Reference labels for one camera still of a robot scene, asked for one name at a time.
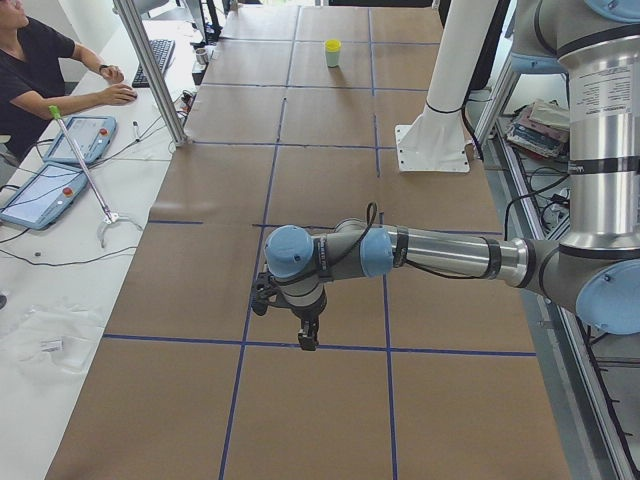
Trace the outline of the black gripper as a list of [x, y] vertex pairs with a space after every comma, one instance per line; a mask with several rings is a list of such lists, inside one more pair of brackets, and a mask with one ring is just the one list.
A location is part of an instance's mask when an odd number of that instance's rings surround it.
[[314, 303], [304, 308], [294, 308], [292, 312], [300, 320], [298, 343], [303, 351], [315, 351], [319, 345], [318, 331], [320, 315], [325, 310], [323, 302]]

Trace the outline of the person's hand on mouse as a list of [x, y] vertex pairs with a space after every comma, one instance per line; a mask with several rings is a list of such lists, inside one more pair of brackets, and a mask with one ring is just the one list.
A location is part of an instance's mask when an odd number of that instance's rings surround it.
[[137, 92], [124, 83], [111, 85], [98, 93], [100, 105], [126, 105], [135, 101], [137, 97]]

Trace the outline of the person's hand at desk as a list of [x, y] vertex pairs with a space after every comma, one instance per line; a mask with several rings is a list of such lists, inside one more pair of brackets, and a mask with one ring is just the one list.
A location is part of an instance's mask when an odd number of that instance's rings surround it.
[[124, 81], [124, 74], [116, 65], [101, 65], [99, 73], [109, 84], [119, 84]]

